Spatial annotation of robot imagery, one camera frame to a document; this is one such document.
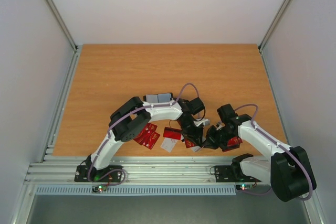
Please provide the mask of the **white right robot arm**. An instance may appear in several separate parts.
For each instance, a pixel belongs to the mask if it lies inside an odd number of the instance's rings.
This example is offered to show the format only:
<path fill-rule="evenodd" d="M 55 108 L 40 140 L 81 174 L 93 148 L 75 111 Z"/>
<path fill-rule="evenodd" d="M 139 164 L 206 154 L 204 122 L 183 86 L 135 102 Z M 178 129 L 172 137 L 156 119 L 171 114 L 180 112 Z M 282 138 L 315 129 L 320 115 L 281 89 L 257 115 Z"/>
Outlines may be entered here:
<path fill-rule="evenodd" d="M 231 174 L 236 181 L 246 177 L 259 180 L 273 190 L 283 202 L 299 198 L 309 200 L 317 183 L 304 148 L 292 147 L 262 129 L 254 116 L 239 115 L 230 104 L 217 109 L 221 125 L 211 126 L 205 136 L 205 148 L 229 151 L 239 147 L 240 140 L 252 145 L 263 157 L 252 154 L 232 160 Z"/>

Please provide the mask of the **black leather card holder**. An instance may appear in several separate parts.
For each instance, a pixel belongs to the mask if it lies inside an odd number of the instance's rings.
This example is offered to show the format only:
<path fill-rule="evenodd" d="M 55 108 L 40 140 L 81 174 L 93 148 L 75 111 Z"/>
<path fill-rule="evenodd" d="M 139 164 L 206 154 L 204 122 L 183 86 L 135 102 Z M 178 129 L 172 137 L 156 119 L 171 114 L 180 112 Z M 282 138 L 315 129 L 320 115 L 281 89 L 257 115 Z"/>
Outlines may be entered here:
<path fill-rule="evenodd" d="M 143 96 L 143 101 L 148 103 L 165 103 L 173 99 L 173 93 L 158 93 L 158 94 L 146 94 Z"/>

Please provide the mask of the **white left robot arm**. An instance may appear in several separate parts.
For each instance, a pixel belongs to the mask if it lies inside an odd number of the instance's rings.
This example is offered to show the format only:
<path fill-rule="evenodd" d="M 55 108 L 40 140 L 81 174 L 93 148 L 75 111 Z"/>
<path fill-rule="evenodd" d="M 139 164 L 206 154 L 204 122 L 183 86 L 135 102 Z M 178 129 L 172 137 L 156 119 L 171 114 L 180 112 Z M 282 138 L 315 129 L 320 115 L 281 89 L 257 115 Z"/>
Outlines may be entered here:
<path fill-rule="evenodd" d="M 151 122 L 172 120 L 177 121 L 182 133 L 195 144 L 203 143 L 203 128 L 209 125 L 204 116 L 195 119 L 194 116 L 205 110 L 200 98 L 192 101 L 172 99 L 168 102 L 149 103 L 139 97 L 132 97 L 110 116 L 107 133 L 97 148 L 90 155 L 87 175 L 94 181 L 105 177 L 106 168 L 122 144 L 133 140 L 143 128 Z"/>

